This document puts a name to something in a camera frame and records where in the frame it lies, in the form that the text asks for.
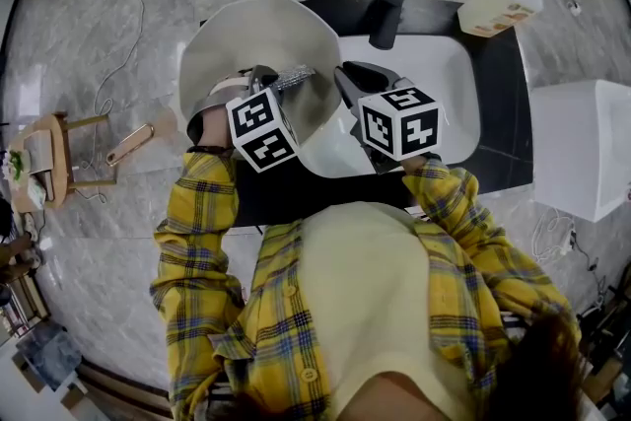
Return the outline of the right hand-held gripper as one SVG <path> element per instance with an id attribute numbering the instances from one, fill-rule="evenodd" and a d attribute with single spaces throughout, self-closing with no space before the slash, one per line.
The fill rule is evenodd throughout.
<path id="1" fill-rule="evenodd" d="M 355 134 L 378 174 L 404 160 L 436 154 L 441 145 L 441 104 L 409 79 L 362 61 L 336 66 L 334 82 L 350 111 L 357 111 Z"/>

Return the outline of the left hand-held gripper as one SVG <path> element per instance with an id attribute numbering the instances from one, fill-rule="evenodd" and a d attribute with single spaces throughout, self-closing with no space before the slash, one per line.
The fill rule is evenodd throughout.
<path id="1" fill-rule="evenodd" d="M 224 105 L 228 111 L 233 146 L 262 173 L 298 155 L 299 141 L 282 109 L 284 92 L 301 83 L 299 71 L 280 71 L 256 65 L 219 82 L 194 103 L 186 126 L 191 141 L 202 134 L 201 113 Z"/>

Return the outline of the person's left hand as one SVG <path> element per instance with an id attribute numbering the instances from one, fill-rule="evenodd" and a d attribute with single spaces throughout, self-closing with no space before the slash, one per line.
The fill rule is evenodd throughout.
<path id="1" fill-rule="evenodd" d="M 196 143 L 197 146 L 233 148 L 228 111 L 224 105 L 203 110 L 201 119 L 202 134 Z"/>

